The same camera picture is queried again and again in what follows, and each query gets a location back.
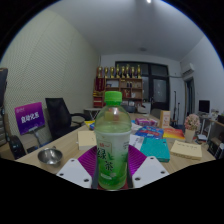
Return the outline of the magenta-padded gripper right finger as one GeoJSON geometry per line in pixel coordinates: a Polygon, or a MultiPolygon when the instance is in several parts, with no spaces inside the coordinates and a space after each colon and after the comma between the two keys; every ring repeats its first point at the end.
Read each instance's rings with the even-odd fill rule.
{"type": "Polygon", "coordinates": [[[127,171],[129,188],[140,188],[168,175],[168,171],[156,157],[145,156],[135,147],[129,146],[127,171]]]}

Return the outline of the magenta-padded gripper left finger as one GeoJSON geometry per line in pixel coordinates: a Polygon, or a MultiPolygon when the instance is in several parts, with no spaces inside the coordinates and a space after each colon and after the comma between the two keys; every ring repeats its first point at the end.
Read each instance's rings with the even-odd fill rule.
{"type": "Polygon", "coordinates": [[[57,175],[83,188],[92,188],[97,182],[97,147],[90,148],[78,159],[71,158],[57,175]]]}

